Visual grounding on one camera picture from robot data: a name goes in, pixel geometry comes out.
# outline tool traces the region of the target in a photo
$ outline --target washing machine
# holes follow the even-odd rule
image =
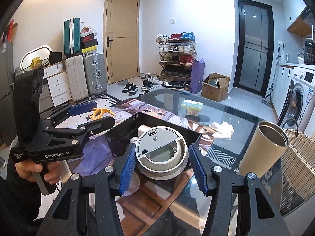
[[[315,96],[315,71],[295,67],[277,124],[282,127],[286,120],[295,119],[299,131],[304,132],[315,107],[313,96]],[[296,129],[296,126],[290,121],[284,128]]]

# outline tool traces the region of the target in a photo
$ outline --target open black box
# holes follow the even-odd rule
[[[138,136],[138,128],[143,124],[151,128],[165,126],[177,130],[185,139],[187,147],[192,143],[200,142],[201,133],[138,112],[105,133],[111,151],[116,156],[123,155],[130,144],[130,139]]]

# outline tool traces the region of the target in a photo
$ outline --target silver suitcase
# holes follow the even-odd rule
[[[103,53],[93,53],[83,57],[86,82],[88,84],[89,96],[107,93],[107,79]]]
[[[68,84],[73,101],[79,101],[89,96],[86,85],[83,57],[74,56],[65,60]]]

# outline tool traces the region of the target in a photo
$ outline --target blue shoe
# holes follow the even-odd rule
[[[183,40],[187,40],[187,41],[194,42],[195,41],[195,34],[194,33],[185,33],[185,32],[183,32],[180,40],[182,40],[182,41]]]

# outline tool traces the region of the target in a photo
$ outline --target human hand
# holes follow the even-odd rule
[[[15,168],[21,178],[30,182],[36,181],[32,172],[41,172],[43,169],[42,164],[36,164],[29,159],[16,163]],[[49,172],[44,175],[45,181],[49,182],[50,184],[57,183],[60,180],[61,162],[56,161],[47,163],[47,168]]]

